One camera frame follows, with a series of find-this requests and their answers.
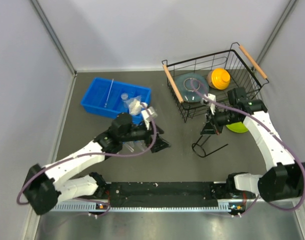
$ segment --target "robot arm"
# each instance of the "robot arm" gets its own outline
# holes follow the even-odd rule
[[[144,124],[140,125],[133,124],[130,114],[119,114],[112,121],[108,130],[99,134],[82,149],[60,161],[68,158],[72,158],[71,160],[56,165],[37,177],[23,192],[34,211],[38,215],[42,215],[49,212],[58,202],[80,196],[96,195],[96,197],[100,198],[106,189],[106,182],[101,175],[93,172],[81,178],[71,178],[86,168],[109,158],[106,155],[99,155],[100,153],[117,154],[122,150],[124,142],[144,140],[146,146],[149,146],[152,142],[153,130],[149,121],[150,118],[145,111],[147,110],[143,111]],[[152,107],[148,111],[151,116],[154,116]],[[159,136],[164,131],[157,126],[156,128],[158,132],[156,141],[150,149],[153,153],[170,147],[170,144]],[[28,171],[24,184],[43,168],[57,163],[48,164],[44,167],[39,164],[32,166]]]
[[[247,98],[243,87],[228,91],[228,99],[231,106],[254,116],[267,125],[271,131],[270,133],[267,132],[252,118],[241,113],[231,110],[209,110],[207,123],[201,134],[219,135],[225,125],[243,122],[254,138],[265,161],[267,172],[264,175],[230,174],[227,179],[229,190],[231,192],[249,191],[260,194],[266,202],[300,197],[304,188],[302,172],[295,163],[293,156],[271,136],[275,135],[280,139],[271,123],[264,103],[259,99],[251,100]]]

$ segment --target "blue tray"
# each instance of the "blue tray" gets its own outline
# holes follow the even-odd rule
[[[129,83],[113,81],[112,80],[96,77],[87,92],[81,100],[81,105],[84,109],[91,114],[101,115],[107,118],[115,119],[120,113],[128,113],[128,107],[124,107],[124,102],[121,98],[122,93],[127,93],[128,98],[141,96],[141,102],[149,105],[151,101],[151,89],[144,86],[137,86]],[[108,92],[111,87],[107,106]],[[141,114],[132,116],[132,122],[139,124],[143,120]]]

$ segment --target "table surface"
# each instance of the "table surface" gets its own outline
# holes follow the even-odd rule
[[[57,160],[82,148],[107,130],[112,122],[111,118],[87,113],[81,106],[81,100],[95,77],[151,88],[150,105],[158,114],[155,121],[165,131],[162,137],[171,147],[139,157],[111,157],[89,167],[82,175],[98,172],[108,182],[194,182],[225,181],[231,173],[263,174],[266,171],[264,159],[249,132],[239,134],[224,129],[220,136],[212,136],[204,149],[209,153],[225,144],[228,146],[206,158],[198,157],[191,145],[199,138],[205,117],[200,115],[184,123],[163,71],[79,73]],[[122,153],[130,154],[130,151],[124,147]]]
[[[265,162],[250,133],[237,134],[224,129],[223,134],[211,137],[204,147],[207,152],[224,144],[229,144],[227,147],[206,158],[195,155],[191,144],[199,138],[205,119],[199,116],[184,123],[162,71],[79,73],[58,160],[82,148],[111,124],[110,118],[87,113],[80,104],[94,77],[114,78],[115,81],[151,88],[151,106],[158,113],[156,123],[164,129],[163,138],[172,146],[136,158],[111,157],[89,167],[82,175],[98,172],[108,182],[189,182],[225,181],[228,174],[234,172],[263,174],[266,171]],[[122,152],[130,153],[126,148]],[[292,206],[290,202],[280,204],[288,208]],[[58,227],[67,219],[67,223]],[[76,216],[76,212],[49,212],[41,217],[39,223],[36,240],[303,239],[295,213],[279,211],[265,202],[257,203],[242,219],[201,212],[111,212],[95,220],[87,215]],[[43,225],[48,230],[55,230],[51,234],[45,233]]]

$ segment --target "white wall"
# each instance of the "white wall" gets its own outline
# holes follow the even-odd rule
[[[162,70],[242,43],[258,56],[288,0],[39,0],[78,70]]]
[[[305,0],[298,1],[264,58],[262,91],[281,138],[305,162]]]
[[[17,193],[49,161],[71,80],[30,2],[0,1],[0,240],[21,237]]]

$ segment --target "plastic bag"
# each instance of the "plastic bag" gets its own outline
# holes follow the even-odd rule
[[[142,96],[139,95],[125,101],[125,103],[128,105],[130,115],[136,116],[141,113],[142,111],[141,100],[142,100]]]

